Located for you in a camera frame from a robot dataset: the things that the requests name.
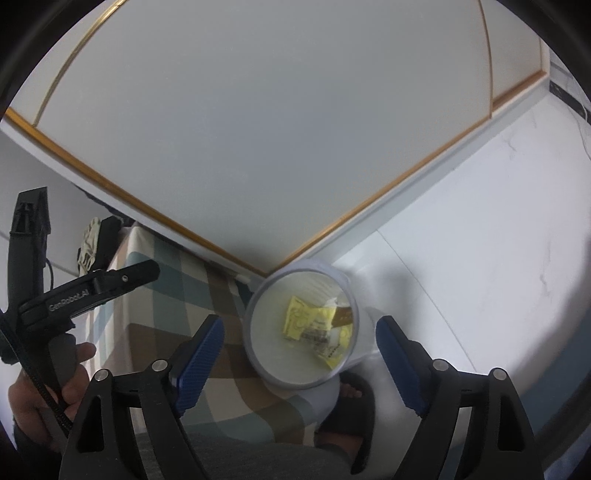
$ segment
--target gold trim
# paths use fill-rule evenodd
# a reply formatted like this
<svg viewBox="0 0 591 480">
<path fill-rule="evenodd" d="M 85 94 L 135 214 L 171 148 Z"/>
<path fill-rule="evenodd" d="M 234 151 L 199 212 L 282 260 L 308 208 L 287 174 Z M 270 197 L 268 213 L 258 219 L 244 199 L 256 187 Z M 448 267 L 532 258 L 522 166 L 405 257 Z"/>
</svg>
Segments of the gold trim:
<svg viewBox="0 0 591 480">
<path fill-rule="evenodd" d="M 514 87 L 511 87 L 504 93 L 501 93 L 495 100 L 492 102 L 492 106 L 494 110 L 498 110 L 503 105 L 505 105 L 508 101 L 510 101 L 516 95 L 519 95 L 525 89 L 528 89 L 533 84 L 539 82 L 542 78 L 546 77 L 548 74 L 544 70 L 539 70 L 534 74 L 527 77 L 525 80 L 519 82 Z"/>
<path fill-rule="evenodd" d="M 480 6 L 480 14 L 482 15 L 482 23 L 484 25 L 484 33 L 486 36 L 486 48 L 488 49 L 488 68 L 489 68 L 489 80 L 491 83 L 491 91 L 490 91 L 490 96 L 491 96 L 491 103 L 489 105 L 490 108 L 490 114 L 488 118 L 492 118 L 492 112 L 494 110 L 493 108 L 493 96 L 495 94 L 495 87 L 494 87 L 494 78 L 493 78 L 493 74 L 492 74 L 492 49 L 491 49 L 491 37 L 488 33 L 488 24 L 486 23 L 486 15 L 484 14 L 484 7 L 482 6 L 482 0 L 478 0 L 478 5 Z"/>
<path fill-rule="evenodd" d="M 63 163 L 67 164 L 69 167 L 81 174 L 87 180 L 91 181 L 103 190 L 106 190 L 122 202 L 131 205 L 135 209 L 149 216 L 152 220 L 155 220 L 161 223 L 162 225 L 167 226 L 171 230 L 179 233 L 180 235 L 183 235 L 185 238 L 188 238 L 189 240 L 201 245 L 202 247 L 211 250 L 215 254 L 218 254 L 221 257 L 231 262 L 234 262 L 235 264 L 240 265 L 241 267 L 244 267 L 247 270 L 252 271 L 253 273 L 258 274 L 261 277 L 267 276 L 267 274 L 264 273 L 262 270 L 259 270 L 258 268 L 249 265 L 244 260 L 241 260 L 240 258 L 235 257 L 234 255 L 226 252 L 224 249 L 211 243 L 209 240 L 204 239 L 203 237 L 187 229 L 180 223 L 177 223 L 174 220 L 167 217 L 166 215 L 163 215 L 158 210 L 152 208 L 150 205 L 147 205 L 146 203 L 142 202 L 141 200 L 139 200 L 139 198 L 134 197 L 132 194 L 126 192 L 124 189 L 122 189 L 115 183 L 111 182 L 110 180 L 102 176 L 96 170 L 90 168 L 84 162 L 78 160 L 78 158 L 76 158 L 74 155 L 70 154 L 68 151 L 61 148 L 58 144 L 56 144 L 53 140 L 45 136 L 37 128 L 30 125 L 12 108 L 9 107 L 7 109 L 5 117 L 9 119 L 15 127 L 18 127 L 23 133 L 25 133 L 31 140 L 35 141 L 37 144 L 49 150 L 49 152 L 53 153 Z"/>
<path fill-rule="evenodd" d="M 325 228 L 324 230 L 322 230 L 314 238 L 312 238 L 311 240 L 308 240 L 305 244 L 303 244 L 301 247 L 299 247 L 298 250 L 296 250 L 295 252 L 293 252 L 289 257 L 287 257 L 283 262 L 281 262 L 277 268 L 273 269 L 273 271 L 279 270 L 280 268 L 285 267 L 288 263 L 293 262 L 297 257 L 299 257 L 301 254 L 303 254 L 306 250 L 310 249 L 314 244 L 320 242 L 323 238 L 325 238 L 328 235 L 330 235 L 337 228 L 340 228 L 341 226 L 343 226 L 346 222 L 348 222 L 349 220 L 351 220 L 357 214 L 361 213 L 361 211 L 365 210 L 373 202 L 377 201 L 383 195 L 386 195 L 394 187 L 398 186 L 404 180 L 406 180 L 407 178 L 409 178 L 410 175 L 416 173 L 418 170 L 420 170 L 421 168 L 423 168 L 425 165 L 427 165 L 429 162 L 431 162 L 432 160 L 434 160 L 436 157 L 438 157 L 440 154 L 442 154 L 444 151 L 446 151 L 452 145 L 454 145 L 455 143 L 459 142 L 462 138 L 464 138 L 465 136 L 467 136 L 470 133 L 472 133 L 474 130 L 476 130 L 479 126 L 481 126 L 482 124 L 484 124 L 488 120 L 490 120 L 490 117 L 488 117 L 488 115 L 487 115 L 482 120 L 477 121 L 470 128 L 468 128 L 467 130 L 463 131 L 461 134 L 459 134 L 459 135 L 455 136 L 454 138 L 452 138 L 445 145 L 443 145 L 442 147 L 440 147 L 437 150 L 435 150 L 435 152 L 431 153 L 428 157 L 422 159 L 414 167 L 409 168 L 402 175 L 398 176 L 394 181 L 388 183 L 385 187 L 383 187 L 380 190 L 378 190 L 375 194 L 373 194 L 370 198 L 368 198 L 367 200 L 365 200 L 363 203 L 357 205 L 357 207 L 355 207 L 353 210 L 351 210 L 348 213 L 345 213 L 342 217 L 340 217 L 333 224 L 331 224 L 330 226 L 328 226 L 327 228 Z"/>
<path fill-rule="evenodd" d="M 93 37 L 93 35 L 98 31 L 98 29 L 109 19 L 111 15 L 113 15 L 121 5 L 123 5 L 127 0 L 116 0 L 107 10 L 105 10 L 102 15 L 95 20 L 95 22 L 90 26 L 88 31 L 84 34 L 84 37 L 78 42 L 78 45 L 72 50 L 64 64 L 61 66 L 60 71 L 57 72 L 56 77 L 53 79 L 53 82 L 49 86 L 47 93 L 45 94 L 45 98 L 41 102 L 41 106 L 39 107 L 39 111 L 37 112 L 35 119 L 33 120 L 33 127 L 39 125 L 41 121 L 41 115 L 45 111 L 53 92 L 56 91 L 57 85 L 60 83 L 62 77 L 66 74 L 67 69 L 70 68 L 74 59 L 78 56 L 80 51 L 84 48 L 84 46 L 88 43 L 88 41 Z"/>
</svg>

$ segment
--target hand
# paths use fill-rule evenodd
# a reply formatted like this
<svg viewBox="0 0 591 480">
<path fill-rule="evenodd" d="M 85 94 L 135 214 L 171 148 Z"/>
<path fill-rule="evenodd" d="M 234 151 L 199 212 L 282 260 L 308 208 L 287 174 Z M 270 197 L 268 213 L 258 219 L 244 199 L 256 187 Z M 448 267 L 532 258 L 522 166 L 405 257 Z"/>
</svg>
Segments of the hand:
<svg viewBox="0 0 591 480">
<path fill-rule="evenodd" d="M 95 353 L 96 347 L 92 343 L 76 345 L 78 363 L 89 360 L 94 357 Z M 89 383 L 90 380 L 86 368 L 78 365 L 74 376 L 61 390 L 64 401 L 68 404 L 66 415 L 70 420 L 74 420 Z M 47 390 L 57 401 L 53 390 L 49 387 L 47 387 Z M 51 437 L 39 413 L 40 410 L 48 407 L 41 398 L 41 395 L 39 395 L 31 379 L 22 370 L 17 381 L 8 388 L 8 401 L 10 402 L 14 420 L 22 432 L 33 442 L 46 446 L 54 452 L 58 452 L 57 442 Z"/>
</svg>

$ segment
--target white cabinet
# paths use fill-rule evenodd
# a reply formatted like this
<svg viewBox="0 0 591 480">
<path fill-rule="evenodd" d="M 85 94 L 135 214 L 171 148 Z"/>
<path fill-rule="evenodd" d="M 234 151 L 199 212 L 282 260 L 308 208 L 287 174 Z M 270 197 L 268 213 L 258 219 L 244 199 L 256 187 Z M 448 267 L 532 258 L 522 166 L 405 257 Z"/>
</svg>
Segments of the white cabinet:
<svg viewBox="0 0 591 480">
<path fill-rule="evenodd" d="M 119 3 L 37 132 L 136 209 L 253 271 L 314 244 L 491 115 L 476 0 Z M 54 57 L 32 77 L 58 72 Z M 523 73 L 499 68 L 501 90 Z M 29 91 L 13 107 L 31 122 L 43 95 Z"/>
<path fill-rule="evenodd" d="M 542 70 L 540 38 L 497 0 L 480 1 L 491 41 L 492 97 L 500 106 L 512 90 Z"/>
<path fill-rule="evenodd" d="M 12 101 L 14 108 L 30 124 L 36 125 L 39 119 L 40 109 L 45 98 L 50 97 L 50 88 L 54 79 L 60 74 L 63 68 L 67 70 L 68 57 L 75 51 L 76 47 L 84 39 L 85 34 L 103 14 L 108 3 L 99 4 L 56 43 L 45 55 L 43 60 L 37 64 L 33 72 L 23 83 L 18 94 Z"/>
</svg>

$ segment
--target black slipper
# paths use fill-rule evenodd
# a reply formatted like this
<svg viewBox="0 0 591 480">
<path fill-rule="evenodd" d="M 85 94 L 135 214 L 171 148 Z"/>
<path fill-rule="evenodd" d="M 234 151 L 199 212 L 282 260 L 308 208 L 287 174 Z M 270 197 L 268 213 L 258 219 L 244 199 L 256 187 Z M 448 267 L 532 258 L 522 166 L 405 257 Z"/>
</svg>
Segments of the black slipper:
<svg viewBox="0 0 591 480">
<path fill-rule="evenodd" d="M 374 435 L 374 391 L 363 378 L 351 372 L 342 372 L 340 382 L 349 384 L 355 390 L 359 390 L 362 396 L 361 398 L 339 397 L 333 411 L 322 422 L 318 432 L 342 433 L 363 437 L 359 453 L 351 466 L 351 473 L 359 473 L 367 465 L 371 440 Z"/>
</svg>

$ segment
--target trash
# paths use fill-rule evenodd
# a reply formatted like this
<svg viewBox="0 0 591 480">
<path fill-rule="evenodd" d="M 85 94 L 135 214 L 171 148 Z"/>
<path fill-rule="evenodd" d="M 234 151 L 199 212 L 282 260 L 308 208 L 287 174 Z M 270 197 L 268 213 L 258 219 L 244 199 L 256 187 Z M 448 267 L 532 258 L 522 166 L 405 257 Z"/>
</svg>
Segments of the trash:
<svg viewBox="0 0 591 480">
<path fill-rule="evenodd" d="M 291 340 L 308 343 L 310 351 L 324 360 L 330 369 L 335 368 L 346 353 L 352 332 L 353 314 L 350 307 L 315 307 L 296 296 L 291 298 L 283 335 Z"/>
</svg>

